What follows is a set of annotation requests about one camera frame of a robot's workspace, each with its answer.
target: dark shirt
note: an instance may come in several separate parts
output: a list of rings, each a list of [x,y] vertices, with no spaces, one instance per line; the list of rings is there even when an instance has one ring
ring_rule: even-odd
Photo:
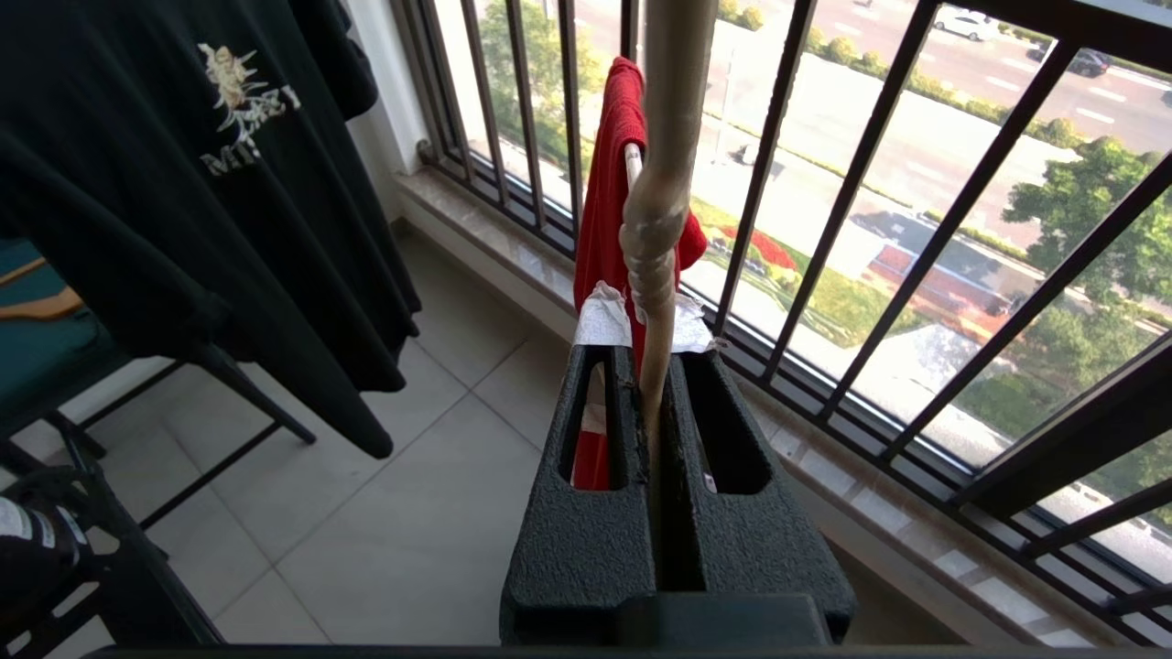
[[[420,301],[345,121],[338,0],[0,2],[0,233],[135,355],[255,359],[376,456]]]

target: window sill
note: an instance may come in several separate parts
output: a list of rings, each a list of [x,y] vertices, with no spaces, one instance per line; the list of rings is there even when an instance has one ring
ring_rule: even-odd
[[[573,263],[424,169],[397,176],[410,225],[567,341]],[[841,553],[974,645],[1130,646],[1008,557],[740,380],[815,522]]]

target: green shrub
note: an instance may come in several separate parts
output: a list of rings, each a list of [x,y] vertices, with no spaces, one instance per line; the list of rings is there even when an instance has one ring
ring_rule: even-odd
[[[990,236],[983,231],[973,229],[972,226],[961,226],[960,229],[956,230],[956,232],[960,233],[961,236],[967,236],[972,238],[973,240],[984,245],[986,247],[989,247],[995,252],[1001,252],[1002,254],[1011,259],[1016,259],[1021,263],[1030,263],[1029,252],[1018,247],[1017,245],[1007,243],[1001,238],[997,238],[996,236]]]
[[[1083,136],[1075,130],[1075,123],[1064,117],[1052,118],[1048,123],[1034,120],[1026,129],[1026,135],[1059,149],[1074,149],[1084,142]]]
[[[816,27],[810,28],[810,34],[806,35],[806,52],[813,53],[819,57],[824,57],[823,52],[826,49],[826,35],[822,33],[820,29]]]
[[[965,103],[965,111],[997,125],[1004,123],[1006,117],[1009,116],[1009,108],[980,98],[972,98]]]
[[[907,88],[920,96],[959,107],[952,89],[946,89],[939,80],[928,77],[918,70],[912,70],[912,77],[907,81]]]
[[[856,60],[854,43],[845,36],[836,36],[826,46],[826,59],[837,64],[850,64]]]
[[[765,18],[761,15],[761,9],[756,7],[745,7],[745,9],[741,12],[741,19],[737,25],[748,30],[757,32],[763,25],[765,25]]]
[[[1010,27],[1009,33],[1017,39],[1024,39],[1037,43],[1038,46],[1049,46],[1050,42],[1054,41],[1052,38],[1047,36],[1041,32],[1034,32],[1033,29],[1026,29],[1024,27]]]
[[[737,15],[741,13],[741,7],[737,5],[736,0],[721,0],[716,6],[716,18],[727,21],[736,22]]]
[[[879,80],[887,79],[887,64],[883,63],[879,59],[879,53],[874,50],[867,50],[861,57],[851,62],[851,68],[870,75],[871,77],[878,77]]]

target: hedge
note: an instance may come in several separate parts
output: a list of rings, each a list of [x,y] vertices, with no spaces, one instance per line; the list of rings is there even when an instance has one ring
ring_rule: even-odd
[[[749,32],[757,32],[765,25],[765,19],[761,15],[761,9],[756,7],[745,7],[742,9],[737,5],[737,0],[721,0],[716,6],[716,18],[724,22],[743,27]]]
[[[936,224],[940,224],[945,219],[945,213],[936,209],[928,209],[924,211],[924,215],[921,217],[924,217],[925,219],[929,219]],[[989,247],[995,252],[1000,252],[1009,258],[1020,260],[1026,264],[1029,263],[1029,252],[1018,247],[1017,245],[1006,243],[1004,240],[997,238],[996,236],[989,236],[988,233],[980,231],[977,229],[973,229],[972,226],[960,226],[956,229],[956,232],[967,238],[972,238],[973,240],[984,245],[986,247]]]
[[[854,43],[850,39],[837,36],[830,43],[824,43],[824,39],[822,30],[811,28],[810,34],[806,36],[806,52],[826,61],[843,64],[852,70],[870,75],[871,77],[878,77],[879,80],[887,79],[890,67],[880,60],[878,53],[867,52],[861,56],[857,56],[854,54]],[[997,125],[1004,123],[1010,111],[1010,108],[980,98],[962,101],[956,97],[956,91],[946,88],[939,80],[914,69],[908,77],[907,90]],[[1075,130],[1074,122],[1068,118],[1054,118],[1049,122],[1035,118],[1026,128],[1026,135],[1059,149],[1072,149],[1085,142],[1082,135]]]

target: white floor tile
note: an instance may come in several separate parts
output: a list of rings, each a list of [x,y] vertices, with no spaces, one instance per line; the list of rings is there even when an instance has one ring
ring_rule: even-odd
[[[144,432],[158,428],[168,413],[186,405],[188,394],[198,388],[205,376],[199,368],[185,366],[98,421],[89,429],[89,434],[102,446],[115,448]]]
[[[423,301],[423,312],[415,317],[420,345],[462,382],[475,386],[520,345],[529,326],[425,243],[404,245],[403,258]]]
[[[413,342],[400,368],[407,387],[394,394],[363,394],[395,441],[394,460],[464,395],[466,389]],[[265,381],[258,376],[258,381]],[[277,386],[266,383],[266,388]],[[329,428],[284,389],[273,399],[318,436],[307,446],[278,430],[212,481],[232,512],[271,561],[279,561],[387,461],[374,460]]]
[[[196,461],[202,471],[240,447],[272,420],[207,372],[191,371],[191,385],[182,405],[163,415],[163,423]]]
[[[139,521],[199,477],[199,470],[161,423],[122,437],[101,463],[118,501]]]
[[[170,558],[196,602],[214,618],[271,568],[214,492],[203,489],[146,536]]]
[[[114,639],[110,638],[110,632],[105,631],[102,620],[94,618],[54,647],[45,659],[77,659],[107,645],[114,645]]]
[[[536,332],[476,387],[476,395],[538,448],[545,447],[570,346]]]
[[[216,629],[229,643],[329,643],[275,570],[270,570],[220,613]]]
[[[334,643],[498,643],[538,453],[468,396],[279,565]]]

